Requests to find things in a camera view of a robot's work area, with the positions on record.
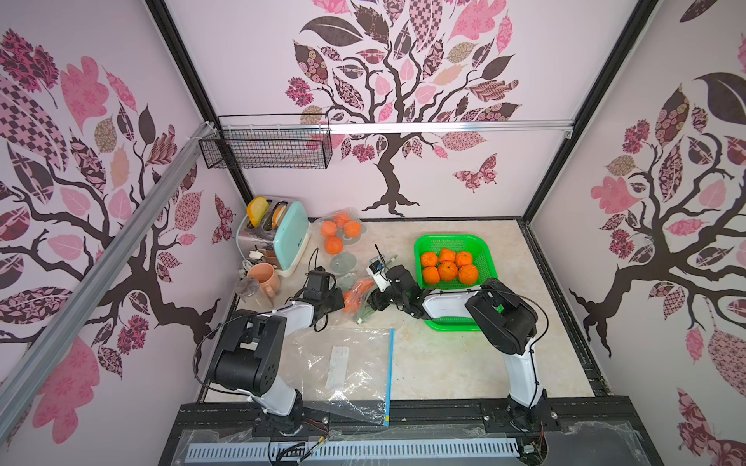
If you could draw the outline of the orange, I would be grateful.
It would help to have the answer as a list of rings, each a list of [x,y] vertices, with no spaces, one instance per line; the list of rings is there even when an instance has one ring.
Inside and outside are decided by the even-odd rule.
[[[439,260],[438,255],[435,252],[424,252],[420,256],[420,263],[421,268],[436,268],[438,266]]]
[[[438,285],[441,281],[437,266],[425,267],[422,270],[423,280],[426,285]]]
[[[456,264],[458,268],[472,265],[473,264],[472,254],[470,254],[470,252],[467,252],[466,250],[463,250],[462,252],[458,252],[456,255]]]
[[[452,282],[458,277],[458,265],[454,261],[443,261],[438,266],[441,282]]]
[[[457,253],[447,248],[443,248],[438,256],[438,261],[440,263],[456,262],[456,260],[457,260]]]
[[[479,280],[479,270],[475,265],[458,268],[458,281],[466,287],[475,285]]]

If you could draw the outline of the green plastic basket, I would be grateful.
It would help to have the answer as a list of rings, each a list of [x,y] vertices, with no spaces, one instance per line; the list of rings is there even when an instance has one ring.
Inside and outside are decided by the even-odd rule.
[[[498,278],[487,243],[471,234],[427,234],[414,243],[420,289],[465,291]]]

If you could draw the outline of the blue-zip clear bag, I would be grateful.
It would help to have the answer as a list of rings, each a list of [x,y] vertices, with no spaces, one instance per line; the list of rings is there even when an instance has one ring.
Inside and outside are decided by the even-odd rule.
[[[280,375],[306,408],[362,423],[389,424],[394,330],[301,330],[283,346]]]

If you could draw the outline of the green-zip bag of oranges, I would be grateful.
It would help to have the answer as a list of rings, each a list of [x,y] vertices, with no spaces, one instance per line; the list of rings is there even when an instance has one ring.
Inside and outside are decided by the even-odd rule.
[[[354,324],[362,325],[371,320],[377,313],[369,302],[374,291],[378,291],[371,277],[358,279],[352,287],[343,293],[344,307],[342,313]]]

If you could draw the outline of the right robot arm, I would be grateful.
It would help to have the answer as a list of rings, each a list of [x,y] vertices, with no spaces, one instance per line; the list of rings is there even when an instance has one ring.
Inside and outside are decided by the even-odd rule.
[[[416,320],[470,318],[504,358],[509,378],[508,399],[533,410],[544,393],[534,360],[538,315],[526,300],[503,282],[489,278],[479,287],[459,290],[423,289],[401,265],[387,268],[375,261],[366,268],[377,289],[369,305],[382,311],[390,305]]]

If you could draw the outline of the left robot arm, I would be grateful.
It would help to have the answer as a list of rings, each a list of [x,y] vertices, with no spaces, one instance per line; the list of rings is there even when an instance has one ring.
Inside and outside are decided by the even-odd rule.
[[[207,370],[210,383],[248,395],[268,415],[292,417],[302,406],[302,395],[279,376],[285,338],[315,327],[345,307],[336,277],[321,266],[279,310],[256,313],[241,310],[223,327]]]

